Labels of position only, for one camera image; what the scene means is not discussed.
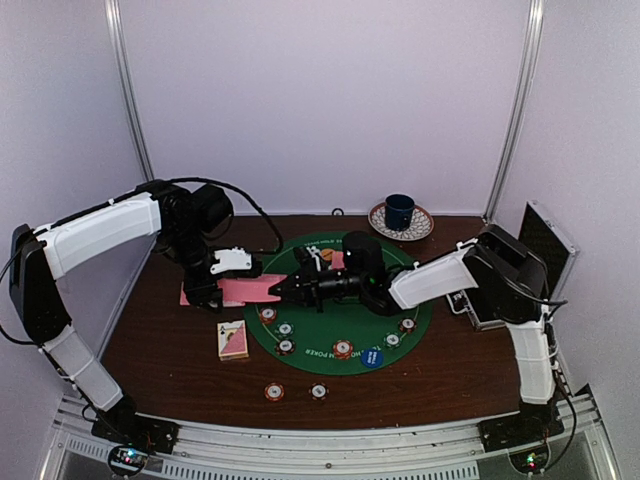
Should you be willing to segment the dealt red card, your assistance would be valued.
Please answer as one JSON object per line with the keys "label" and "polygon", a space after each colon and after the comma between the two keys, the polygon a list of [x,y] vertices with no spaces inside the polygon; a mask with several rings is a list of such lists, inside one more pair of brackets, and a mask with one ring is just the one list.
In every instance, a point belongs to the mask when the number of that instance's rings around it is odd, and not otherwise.
{"label": "dealt red card", "polygon": [[179,304],[181,306],[190,306],[191,305],[191,303],[189,302],[189,300],[187,298],[187,295],[185,293],[184,284],[181,284]]}

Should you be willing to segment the orange chips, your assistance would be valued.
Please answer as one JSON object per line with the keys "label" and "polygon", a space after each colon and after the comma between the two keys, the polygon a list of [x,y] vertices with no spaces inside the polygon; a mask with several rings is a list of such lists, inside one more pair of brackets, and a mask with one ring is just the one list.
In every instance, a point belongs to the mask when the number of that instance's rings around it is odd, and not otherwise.
{"label": "orange chips", "polygon": [[277,310],[272,307],[265,307],[259,311],[260,322],[264,325],[270,325],[277,319]]}
{"label": "orange chips", "polygon": [[346,360],[351,357],[353,353],[353,345],[348,340],[339,340],[333,345],[334,357],[340,360]]}

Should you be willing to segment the red backed card deck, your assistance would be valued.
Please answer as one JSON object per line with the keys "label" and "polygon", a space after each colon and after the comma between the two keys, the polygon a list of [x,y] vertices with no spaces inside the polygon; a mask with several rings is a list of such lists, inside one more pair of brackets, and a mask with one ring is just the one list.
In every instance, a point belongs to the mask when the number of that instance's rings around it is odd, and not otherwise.
{"label": "red backed card deck", "polygon": [[269,289],[286,279],[285,275],[263,274],[256,278],[222,278],[218,287],[223,293],[224,307],[242,307],[247,304],[279,302],[278,295],[271,295]]}

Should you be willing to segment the green chips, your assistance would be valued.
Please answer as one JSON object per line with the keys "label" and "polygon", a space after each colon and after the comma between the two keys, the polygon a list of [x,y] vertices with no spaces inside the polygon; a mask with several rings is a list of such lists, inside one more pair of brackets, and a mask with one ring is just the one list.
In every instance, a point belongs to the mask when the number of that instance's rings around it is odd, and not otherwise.
{"label": "green chips", "polygon": [[294,326],[291,323],[283,322],[277,325],[276,333],[280,338],[285,338],[292,335],[294,332]]}
{"label": "green chips", "polygon": [[401,342],[402,338],[397,333],[387,333],[383,339],[384,346],[390,349],[398,348]]}

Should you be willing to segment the orange big blind button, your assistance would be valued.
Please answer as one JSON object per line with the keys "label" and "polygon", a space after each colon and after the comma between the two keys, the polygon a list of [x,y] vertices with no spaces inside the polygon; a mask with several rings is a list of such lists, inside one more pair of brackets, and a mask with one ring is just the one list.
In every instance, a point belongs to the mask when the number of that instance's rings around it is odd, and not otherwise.
{"label": "orange big blind button", "polygon": [[333,249],[323,249],[321,251],[321,255],[324,260],[330,261],[333,257],[334,250]]}

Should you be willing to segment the dark chips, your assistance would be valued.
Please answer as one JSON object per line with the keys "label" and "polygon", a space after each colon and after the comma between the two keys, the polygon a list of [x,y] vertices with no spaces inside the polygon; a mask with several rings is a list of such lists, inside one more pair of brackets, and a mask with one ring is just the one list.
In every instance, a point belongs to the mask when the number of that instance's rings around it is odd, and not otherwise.
{"label": "dark chips", "polygon": [[295,352],[296,344],[291,339],[281,339],[275,346],[275,351],[279,356],[287,356]]}
{"label": "dark chips", "polygon": [[417,328],[417,322],[413,318],[403,318],[398,323],[398,329],[401,333],[410,334]]}

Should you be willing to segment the orange poker chip stack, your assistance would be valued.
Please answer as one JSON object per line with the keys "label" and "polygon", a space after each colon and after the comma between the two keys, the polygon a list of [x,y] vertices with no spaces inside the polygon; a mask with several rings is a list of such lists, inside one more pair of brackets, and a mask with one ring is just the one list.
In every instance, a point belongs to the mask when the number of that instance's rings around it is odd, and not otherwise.
{"label": "orange poker chip stack", "polygon": [[278,402],[285,396],[284,386],[277,382],[272,382],[265,386],[264,396],[270,402]]}

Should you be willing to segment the dark red poker chip stack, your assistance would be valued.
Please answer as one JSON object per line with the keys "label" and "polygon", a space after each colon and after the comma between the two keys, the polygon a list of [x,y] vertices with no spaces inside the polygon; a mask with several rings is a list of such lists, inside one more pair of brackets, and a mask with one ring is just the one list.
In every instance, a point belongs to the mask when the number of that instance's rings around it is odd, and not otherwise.
{"label": "dark red poker chip stack", "polygon": [[309,395],[313,400],[324,401],[329,394],[329,388],[322,382],[313,383],[309,387]]}

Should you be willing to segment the blue small blind button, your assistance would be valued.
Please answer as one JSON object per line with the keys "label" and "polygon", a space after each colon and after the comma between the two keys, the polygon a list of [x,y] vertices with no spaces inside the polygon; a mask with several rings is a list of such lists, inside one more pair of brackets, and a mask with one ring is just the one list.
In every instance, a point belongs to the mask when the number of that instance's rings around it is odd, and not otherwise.
{"label": "blue small blind button", "polygon": [[374,348],[365,349],[360,355],[360,361],[367,369],[377,369],[384,363],[384,353]]}

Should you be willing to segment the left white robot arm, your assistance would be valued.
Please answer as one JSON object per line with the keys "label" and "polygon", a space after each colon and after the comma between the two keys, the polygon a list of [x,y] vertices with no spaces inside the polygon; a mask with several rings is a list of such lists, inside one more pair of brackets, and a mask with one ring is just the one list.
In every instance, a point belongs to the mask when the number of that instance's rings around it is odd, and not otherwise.
{"label": "left white robot arm", "polygon": [[215,251],[205,239],[233,215],[226,194],[230,185],[198,178],[198,189],[190,191],[188,182],[154,180],[53,224],[21,225],[13,232],[11,258],[3,269],[27,335],[22,345],[38,348],[87,400],[98,423],[123,444],[143,436],[143,421],[133,399],[75,330],[57,282],[107,251],[153,237],[161,252],[182,267],[189,304],[219,312],[219,279],[253,262],[242,250]]}

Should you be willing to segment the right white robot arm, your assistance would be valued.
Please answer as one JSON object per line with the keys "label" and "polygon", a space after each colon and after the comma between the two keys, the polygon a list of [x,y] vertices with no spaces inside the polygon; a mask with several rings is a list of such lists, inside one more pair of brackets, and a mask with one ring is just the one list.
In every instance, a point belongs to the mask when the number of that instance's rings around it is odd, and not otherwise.
{"label": "right white robot arm", "polygon": [[323,309],[329,298],[355,296],[370,311],[392,316],[446,295],[477,290],[505,322],[515,349],[521,406],[512,430],[535,440],[551,424],[545,406],[554,396],[553,362],[546,324],[559,302],[550,299],[544,261],[496,225],[460,242],[451,252],[411,266],[386,266],[381,244],[363,231],[342,238],[344,265],[325,269],[320,256],[295,251],[296,271],[271,286],[284,302]]}

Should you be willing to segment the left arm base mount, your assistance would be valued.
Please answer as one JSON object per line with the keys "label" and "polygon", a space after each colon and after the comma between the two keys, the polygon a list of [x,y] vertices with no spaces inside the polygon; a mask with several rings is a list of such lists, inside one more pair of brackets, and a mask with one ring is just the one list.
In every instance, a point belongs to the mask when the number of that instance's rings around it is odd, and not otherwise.
{"label": "left arm base mount", "polygon": [[147,453],[171,454],[178,439],[177,423],[136,415],[132,426],[109,427],[98,420],[91,428],[95,437],[118,444],[130,444]]}

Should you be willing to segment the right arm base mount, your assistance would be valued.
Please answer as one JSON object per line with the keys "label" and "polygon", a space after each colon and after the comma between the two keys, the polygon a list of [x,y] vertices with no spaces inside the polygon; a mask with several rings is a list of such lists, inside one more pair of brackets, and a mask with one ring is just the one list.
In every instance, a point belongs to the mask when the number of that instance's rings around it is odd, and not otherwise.
{"label": "right arm base mount", "polygon": [[523,414],[484,420],[478,429],[485,452],[540,443],[565,431],[561,420],[541,420]]}

